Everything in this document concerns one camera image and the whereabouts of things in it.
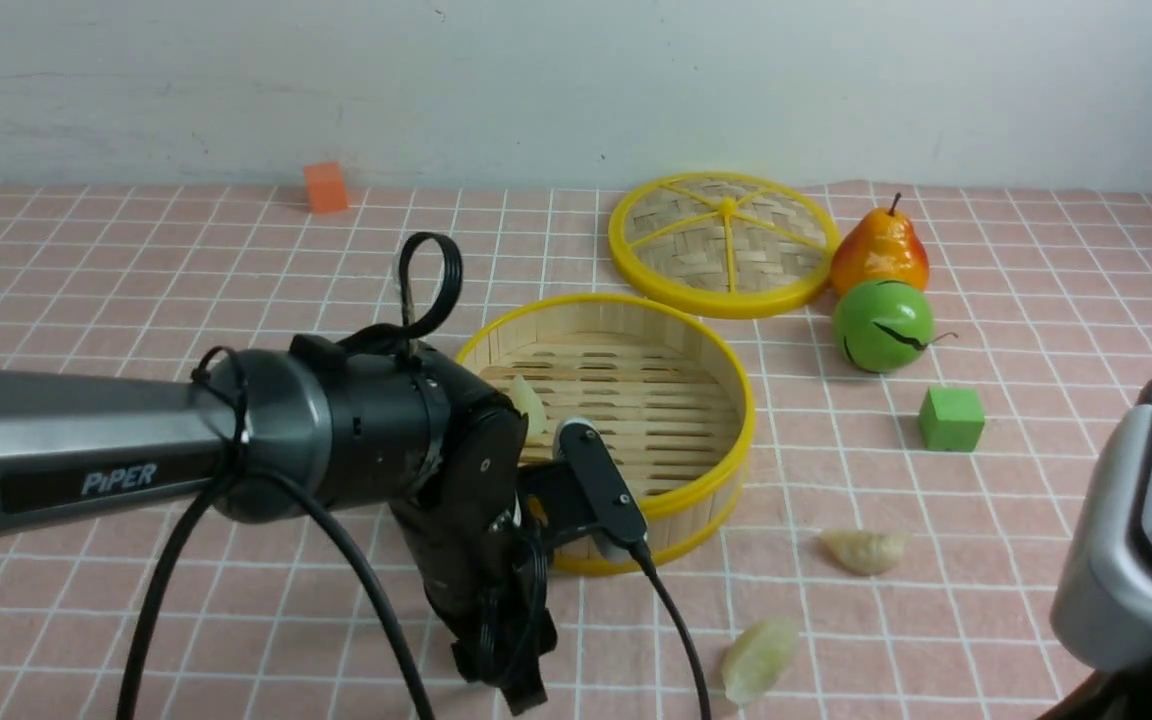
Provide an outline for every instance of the green block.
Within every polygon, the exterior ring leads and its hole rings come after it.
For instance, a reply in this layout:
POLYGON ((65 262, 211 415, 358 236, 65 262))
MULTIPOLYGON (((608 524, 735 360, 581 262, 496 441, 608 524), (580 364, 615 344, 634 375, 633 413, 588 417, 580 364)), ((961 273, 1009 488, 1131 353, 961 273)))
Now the green block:
POLYGON ((972 452, 984 432, 984 406, 972 388, 931 387, 918 411, 929 450, 972 452))

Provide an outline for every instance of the gray robot arm part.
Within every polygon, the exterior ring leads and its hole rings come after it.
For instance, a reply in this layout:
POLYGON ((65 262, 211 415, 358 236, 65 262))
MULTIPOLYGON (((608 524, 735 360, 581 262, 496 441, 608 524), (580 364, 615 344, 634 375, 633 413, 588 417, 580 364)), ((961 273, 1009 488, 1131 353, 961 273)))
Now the gray robot arm part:
POLYGON ((1152 720, 1152 382, 1097 460, 1051 626, 1096 673, 1044 720, 1152 720))

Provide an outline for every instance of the bamboo steamer lid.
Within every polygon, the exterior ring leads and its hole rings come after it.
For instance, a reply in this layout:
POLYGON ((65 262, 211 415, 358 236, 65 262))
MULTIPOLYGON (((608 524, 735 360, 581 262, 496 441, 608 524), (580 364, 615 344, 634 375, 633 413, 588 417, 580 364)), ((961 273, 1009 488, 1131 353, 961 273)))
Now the bamboo steamer lid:
POLYGON ((735 173, 684 173, 616 205, 612 260, 637 291, 708 318, 803 306, 828 286, 841 237, 803 194, 735 173))

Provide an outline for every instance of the orange block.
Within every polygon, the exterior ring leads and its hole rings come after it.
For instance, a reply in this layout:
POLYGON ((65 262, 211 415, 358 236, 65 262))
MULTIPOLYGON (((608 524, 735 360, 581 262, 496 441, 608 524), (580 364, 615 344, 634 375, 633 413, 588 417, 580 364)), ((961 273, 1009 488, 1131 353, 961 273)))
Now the orange block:
POLYGON ((305 188, 310 192, 310 213, 339 213, 349 209, 344 173, 339 162, 318 162, 305 167, 305 188))

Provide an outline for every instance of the black cable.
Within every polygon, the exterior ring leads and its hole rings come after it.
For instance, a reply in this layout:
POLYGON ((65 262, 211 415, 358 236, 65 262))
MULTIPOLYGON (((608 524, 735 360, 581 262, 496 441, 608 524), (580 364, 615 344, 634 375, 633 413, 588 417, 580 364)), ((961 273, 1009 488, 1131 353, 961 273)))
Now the black cable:
POLYGON ((502 679, 508 679, 516 669, 517 665, 526 651, 531 647, 536 630, 540 629, 540 621, 545 614, 545 602, 550 592, 550 560, 545 556, 544 541, 539 532, 526 533, 516 529, 515 532, 529 550, 531 561, 531 605, 526 611, 526 622, 522 634, 515 641, 513 653, 502 667, 495 667, 495 649, 499 623, 499 591, 488 592, 483 600, 483 617, 479 626, 479 680, 486 684, 495 684, 502 679))
POLYGON ((402 673, 403 682, 407 683, 407 691, 412 696, 417 720, 434 720, 434 708, 430 705, 429 694, 425 692, 425 684, 420 682, 420 670, 416 667, 411 649, 407 646, 407 638, 403 637, 402 626, 397 623, 397 615, 394 614, 394 607, 389 602, 389 597, 385 596, 384 588, 380 588, 380 579, 376 577, 376 571, 372 571, 371 564, 367 564, 366 558, 362 555, 358 544, 353 541, 346 529, 340 525, 338 520, 333 518, 329 511, 324 509, 319 501, 310 497, 310 493, 305 492, 305 488, 288 479, 287 475, 276 473, 273 470, 259 469, 252 471, 252 477, 274 483, 291 500, 296 501, 301 506, 301 509, 305 510, 306 515, 314 520, 314 523, 319 524, 324 533, 335 544, 335 547, 340 551, 340 555, 344 556, 346 562, 358 575, 358 582, 362 583, 362 589, 367 592, 367 598, 376 609, 376 617, 380 620, 380 628, 385 632, 385 638, 389 642, 389 647, 394 651, 394 659, 397 660, 399 673, 402 673))
MULTIPOLYGON (((141 602, 141 614, 136 621, 136 630, 132 632, 132 643, 128 649, 128 660, 123 669, 123 682, 119 688, 116 720, 132 720, 136 715, 137 696, 141 694, 141 680, 145 675, 145 660, 150 651, 150 642, 154 638, 154 629, 162 600, 166 597, 166 589, 172 579, 175 564, 180 560, 180 552, 184 550, 189 536, 197 528, 198 521, 220 497, 229 492, 234 484, 243 482, 247 475, 247 372, 244 372, 237 353, 228 347, 214 347, 202 357, 198 366, 189 376, 196 386, 200 386, 212 396, 219 397, 226 406, 234 410, 234 432, 225 449, 228 452, 228 468, 215 475, 200 493, 180 515, 177 524, 172 529, 168 541, 164 545, 159 560, 156 562, 154 574, 151 575, 150 584, 145 592, 145 600, 141 602), (234 379, 236 379, 236 397, 229 397, 211 384, 211 373, 207 369, 211 361, 220 353, 227 354, 233 365, 234 379)), ((412 697, 416 706, 416 715, 419 720, 434 720, 434 710, 430 705, 429 694, 420 682, 420 672, 417 670, 416 661, 412 659, 411 649, 407 646, 403 638, 402 626, 397 623, 389 598, 385 596, 380 588, 380 581, 376 577, 366 558, 362 555, 357 543, 340 526, 336 520, 332 518, 328 511, 314 501, 304 488, 296 483, 285 478, 281 473, 270 470, 257 471, 256 477, 262 477, 273 482, 282 488, 291 500, 296 501, 311 518, 314 518, 319 528, 332 538, 338 550, 346 558, 348 564, 358 575, 358 579, 364 585, 367 597, 376 609, 376 617, 380 620, 380 626, 385 631, 385 637, 389 639, 394 657, 397 659, 399 669, 402 670, 403 680, 407 683, 407 691, 412 697)))
POLYGON ((682 619, 682 612, 673 601, 669 591, 664 586, 660 574, 657 573, 655 561, 652 560, 652 550, 645 543, 637 543, 630 547, 630 556, 634 559, 647 579, 652 582, 660 602, 664 605, 673 624, 679 629, 679 637, 682 639, 682 650, 687 652, 687 665, 691 666, 691 679, 696 683, 696 697, 700 702, 700 720, 713 720, 713 711, 708 707, 708 685, 705 684, 705 670, 700 665, 700 653, 696 652, 695 643, 691 643, 691 634, 687 630, 687 622, 682 619))
POLYGON ((172 579, 172 571, 180 560, 180 552, 184 550, 189 535, 202 520, 202 515, 212 502, 229 492, 238 479, 237 475, 225 473, 207 483, 194 501, 189 503, 168 541, 162 546, 159 561, 154 566, 154 575, 150 577, 145 591, 145 600, 141 602, 141 615, 136 620, 136 630, 132 632, 132 644, 128 649, 127 665, 123 668, 123 683, 118 692, 116 720, 132 720, 136 717, 136 700, 141 694, 141 679, 145 675, 145 659, 150 653, 150 642, 154 637, 154 626, 159 619, 159 611, 162 607, 162 599, 168 592, 168 582, 172 579))
POLYGON ((350 354, 408 355, 410 343, 429 336, 447 323, 452 311, 461 301, 461 287, 465 282, 465 260, 461 249, 442 233, 419 232, 403 243, 397 256, 397 291, 402 296, 402 325, 377 323, 338 341, 350 354), (412 320, 414 302, 411 288, 411 263, 416 250, 433 240, 444 255, 444 278, 438 286, 433 305, 420 319, 412 320))

